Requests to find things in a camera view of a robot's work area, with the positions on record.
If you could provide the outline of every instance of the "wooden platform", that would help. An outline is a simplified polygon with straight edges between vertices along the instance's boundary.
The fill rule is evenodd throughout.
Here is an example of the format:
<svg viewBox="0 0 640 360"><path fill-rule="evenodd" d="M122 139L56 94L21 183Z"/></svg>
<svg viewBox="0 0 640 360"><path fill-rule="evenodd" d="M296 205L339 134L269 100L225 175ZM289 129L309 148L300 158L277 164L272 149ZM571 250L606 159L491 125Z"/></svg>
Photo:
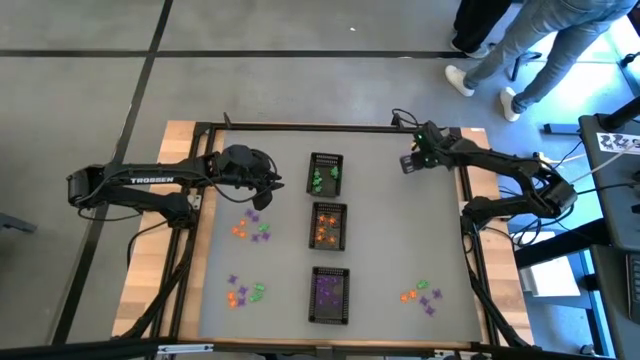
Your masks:
<svg viewBox="0 0 640 360"><path fill-rule="evenodd" d="M188 156L191 145L193 121L169 121L165 130L158 162L174 163ZM488 148L488 140L484 129L463 128L462 135L473 140L478 146ZM214 150L221 151L224 147L224 131L216 133ZM204 141L200 144L200 151L203 151ZM469 178L471 180L471 191L474 196L482 195L489 198L499 198L500 193L497 186L497 177L494 173L470 167ZM160 194L180 191L178 185L154 185L151 191ZM458 187L458 197L463 199L460 186ZM299 345L319 345L315 340L290 341L286 339L265 340L265 339L200 339L198 338L200 308L202 303L202 292L204 286L204 276L206 262L211 242L215 217L215 190L207 188L202 204L202 211L199 223L199 231L196 236L196 245L191 265L189 283L185 297L180 334L183 340L208 340L213 342L233 342L233 343L280 343ZM157 213L145 213L140 223L140 229L147 228L159 223L163 218ZM503 231L507 231L506 224L500 221L493 221L491 226ZM164 267L169 244L171 229L166 226L159 227L149 233L140 236L135 244L131 265L125 280L120 305L113 326L113 335L119 335L127 331L135 320L144 312L149 303L158 292L162 269ZM530 344L533 344L533 336L529 326L529 319L524 304L518 270L516 268L513 250L509 239L499 233L483 231L481 233L482 246L484 250L487 275L491 295L505 316L507 321L513 326L518 334ZM479 302L478 316L483 331L484 342L488 342L486 328L484 327L484 317ZM161 334L168 334L168 324L171 319L173 309L173 296L169 299L165 308L163 326ZM438 347L438 348L466 348L466 343L432 343L425 341L329 341L322 342L324 345L354 345L354 346L406 346L406 347Z"/></svg>

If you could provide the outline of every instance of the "table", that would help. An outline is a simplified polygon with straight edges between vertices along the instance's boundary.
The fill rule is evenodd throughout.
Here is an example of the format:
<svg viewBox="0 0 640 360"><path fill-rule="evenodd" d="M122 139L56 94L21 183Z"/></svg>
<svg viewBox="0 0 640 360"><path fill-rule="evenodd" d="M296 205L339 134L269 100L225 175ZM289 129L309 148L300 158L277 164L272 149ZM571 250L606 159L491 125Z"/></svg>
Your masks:
<svg viewBox="0 0 640 360"><path fill-rule="evenodd" d="M595 116L582 116L579 122L581 137L584 141L591 168L599 166L615 155L615 153L600 150L596 133L606 133L607 131L598 125ZM629 122L620 133L640 135L640 124ZM638 170L640 170L640 156L625 154L608 165L603 171L596 172L593 175L594 183L596 187L603 187L632 182L633 173ZM588 272L585 272L587 276L577 280L578 284L586 284L586 290L588 290L590 300L587 301L586 310L590 318L591 333L596 345L596 352L599 354L606 352L602 339L604 325L598 318L596 311L594 311L597 310L598 305L594 300L593 291L600 290L605 301L606 317L615 345L616 356L625 358L624 349L637 349L636 343L637 339L640 338L640 325L628 319L628 322L620 319L620 309L616 309L616 307L621 306L619 304L621 296L626 297L626 286L621 286L622 284L619 283L624 282L624 285L626 285L626 275L624 273L619 274L615 267L624 265L624 258L609 255L609 252L604 250L604 247L613 247L622 251L640 251L640 238L637 236L639 217L638 214L631 212L631 206L640 203L640 198L636 190L629 187L598 191L598 198L602 208L603 217L601 219L584 224L574 229L575 231L556 235L542 243L517 251L516 262L519 268L523 268L579 252L590 246L590 249L598 249L597 255L593 254L596 274L589 276ZM589 238L587 239L580 234L588 234ZM615 260L618 263L606 265L604 259ZM594 277L598 279L597 284L593 281L595 280ZM584 304L579 304L578 299L573 302L557 302L557 304L584 307Z"/></svg>
<svg viewBox="0 0 640 360"><path fill-rule="evenodd" d="M172 163L187 157L190 150L194 129L202 126L202 123L192 121L169 121L165 135L160 147L158 162ZM479 146L488 147L486 133L483 129L461 129L463 136L472 139ZM213 150L224 148L225 132L218 130L215 132ZM206 140L200 139L198 154L203 152ZM499 198L496 175L478 168L468 169L470 190L474 195L483 195L490 198ZM457 181L459 198L463 199L463 189L460 181ZM153 185L151 191L160 194L179 191L177 185ZM200 226L195 240L195 251L191 265L188 285L184 297L184 307L179 320L178 337L185 341L214 341L225 344L255 344L260 343L260 339L200 339L198 338L200 308L202 303L202 292L204 286L204 274L207 267L207 256L209 253L211 234L215 226L215 192L212 188L207 188L201 207ZM145 213L141 220L140 228L161 222L162 218L156 213ZM499 221L494 221L491 226L505 230L506 225ZM154 231L146 233L137 239L131 266L125 280L120 305L113 327L113 334L118 335L126 331L135 320L142 314L149 302L157 294L162 277L162 271L167 257L170 229L160 227ZM497 306L502 311L509 323L518 331L520 336L526 341L533 343L529 321L524 305L522 291L511 243L500 234L490 231L483 231L481 243L484 250L486 272L492 297ZM473 257L470 257L472 265L475 266ZM169 333L170 321L173 317L174 296L169 299L164 310L164 319L160 327L160 334ZM484 324L484 313L481 311L479 302L476 301L480 323ZM485 327L482 327L483 341L488 342L489 334ZM351 345L351 346L373 346L373 347L438 347L438 348L468 348L467 343L434 343L428 341L323 341L313 342L311 340L288 341L278 340L280 344L299 345Z"/></svg>

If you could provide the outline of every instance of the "floor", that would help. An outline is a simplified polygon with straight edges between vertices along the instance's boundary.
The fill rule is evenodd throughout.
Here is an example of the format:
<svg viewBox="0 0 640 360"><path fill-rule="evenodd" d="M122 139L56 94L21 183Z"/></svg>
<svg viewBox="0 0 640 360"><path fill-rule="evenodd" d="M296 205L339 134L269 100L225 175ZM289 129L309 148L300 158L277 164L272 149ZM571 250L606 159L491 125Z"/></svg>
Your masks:
<svg viewBox="0 0 640 360"><path fill-rule="evenodd" d="M135 126L126 162L155 161L170 119L219 121L226 111L234 121L388 124L393 107L441 126L484 127L498 151L522 156L543 151L558 160L578 140L543 135L542 124L576 123L580 115L615 110L633 96L615 64L620 49L611 34L598 39L566 79L513 124L501 118L496 100L499 89L510 84L506 76L483 84L470 99L446 83L444 66L472 67L474 61L466 59L147 58L145 66L145 58L132 57L132 51L150 48L163 4L0 3L0 212L39 226L33 235L0 232L0 348L48 341L87 227L67 204L64 179L89 164L110 161L127 118ZM456 8L457 1L437 0L181 0L173 3L159 49L433 55L451 51ZM515 7L509 11L490 40L500 39L516 12ZM545 39L535 49L548 52L551 41ZM119 52L115 58L95 52L47 57L31 50ZM527 64L511 86L522 90L543 65ZM136 87L139 78L140 84L147 80L148 70L146 88ZM583 158L561 171L570 177L587 168ZM513 186L506 180L501 184ZM584 180L578 189L592 186ZM594 194L581 197L564 225L575 227L599 217L596 204ZM126 209L109 211L110 217L123 214ZM519 217L513 226L526 222ZM70 341L109 337L125 277L126 242L137 227L136 220L105 224ZM540 313L553 320L556 310ZM583 333L577 325L561 330L533 326L536 342L545 348L568 352L559 339L589 341L572 337L572 331ZM553 337L550 331L566 336Z"/></svg>

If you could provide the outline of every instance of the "shoe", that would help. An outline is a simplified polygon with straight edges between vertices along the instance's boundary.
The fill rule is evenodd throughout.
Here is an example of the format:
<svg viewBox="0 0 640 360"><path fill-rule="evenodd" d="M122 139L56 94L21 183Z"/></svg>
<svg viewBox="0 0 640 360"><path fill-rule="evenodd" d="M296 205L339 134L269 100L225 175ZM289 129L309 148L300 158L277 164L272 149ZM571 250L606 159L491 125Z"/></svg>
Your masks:
<svg viewBox="0 0 640 360"><path fill-rule="evenodd" d="M462 96L470 97L476 91L464 86L463 80L466 74L466 72L458 69L453 65L447 65L447 67L444 69L444 75L447 77L449 84L453 85L453 87L456 88L456 90L458 90L460 94L462 94Z"/></svg>
<svg viewBox="0 0 640 360"><path fill-rule="evenodd" d="M473 58L473 59L484 59L484 58L486 58L486 57L487 57L487 55L489 55L489 53L491 52L491 51L489 50L489 47L488 47L488 46L486 46L486 45L484 45L484 44L483 44L483 45L480 45L480 48L479 48L478 50L476 50L476 51L472 52L472 53L464 52L464 51L462 51L462 50L458 49L455 45L453 45L453 41L449 43L449 46L451 46L451 48L452 48L453 50L455 50L455 51L459 51L459 52L462 52L462 53L464 53L465 55L467 55L468 57Z"/></svg>
<svg viewBox="0 0 640 360"><path fill-rule="evenodd" d="M516 92L512 88L506 87L500 91L500 102L504 108L504 118L507 121L514 122L520 118L520 114L513 111L511 103L513 103L513 97L516 96Z"/></svg>

